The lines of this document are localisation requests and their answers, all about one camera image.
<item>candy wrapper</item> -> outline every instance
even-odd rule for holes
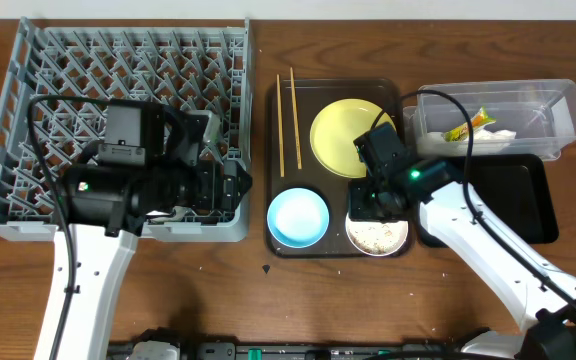
[[[496,119],[493,119],[490,116],[488,116],[486,108],[484,108],[483,106],[481,107],[481,109],[479,109],[477,114],[473,116],[472,119],[470,119],[470,121],[472,122],[472,129],[475,134],[479,130],[483,129],[484,126],[488,124],[494,124],[495,122],[497,122]],[[464,123],[462,125],[459,125],[456,128],[443,133],[442,136],[444,140],[446,140],[447,142],[463,141],[468,138],[468,124]]]

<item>wooden table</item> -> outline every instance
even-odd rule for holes
[[[241,22],[38,21],[40,26],[205,26]],[[0,91],[16,21],[0,21]],[[424,84],[568,78],[576,82],[576,22],[253,23],[257,42],[250,233],[235,244],[139,243],[112,339],[169,326],[182,334],[255,342],[450,339],[476,327],[515,333],[492,291],[448,249],[415,244],[398,259],[282,260],[264,244],[264,95],[276,74],[386,77]],[[576,276],[576,143],[547,163],[561,235],[537,250]],[[0,359],[34,352],[48,297],[50,243],[0,239]],[[262,266],[270,265],[268,275]]]

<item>white wall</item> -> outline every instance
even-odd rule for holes
[[[0,18],[576,20],[576,0],[0,0]]]

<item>blue bowl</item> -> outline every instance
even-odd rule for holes
[[[315,192],[294,188],[273,199],[266,221],[277,241],[291,248],[305,248],[324,236],[330,213],[324,200]]]

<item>gray dish rack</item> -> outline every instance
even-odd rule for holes
[[[223,121],[227,150],[250,171],[254,39],[243,28],[46,28],[22,18],[0,99],[0,236],[52,240],[54,204],[27,139],[26,104],[38,94],[158,101],[210,110]],[[103,138],[105,114],[91,104],[39,105],[37,122],[52,176],[86,143]],[[146,224],[161,241],[234,242],[248,233],[249,196],[235,212],[189,212],[178,222]]]

